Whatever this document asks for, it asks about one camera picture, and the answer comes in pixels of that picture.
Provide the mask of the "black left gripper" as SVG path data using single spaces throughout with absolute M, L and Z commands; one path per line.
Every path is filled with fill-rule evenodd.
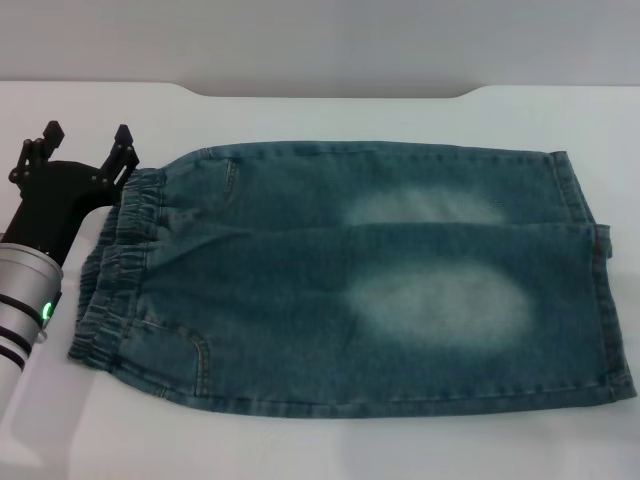
M 100 169 L 70 161 L 48 162 L 64 131 L 49 121 L 41 137 L 26 139 L 9 181 L 20 190 L 21 203 L 2 238 L 4 243 L 37 250 L 62 265 L 92 211 L 116 204 L 139 164 L 133 137 L 121 124 Z

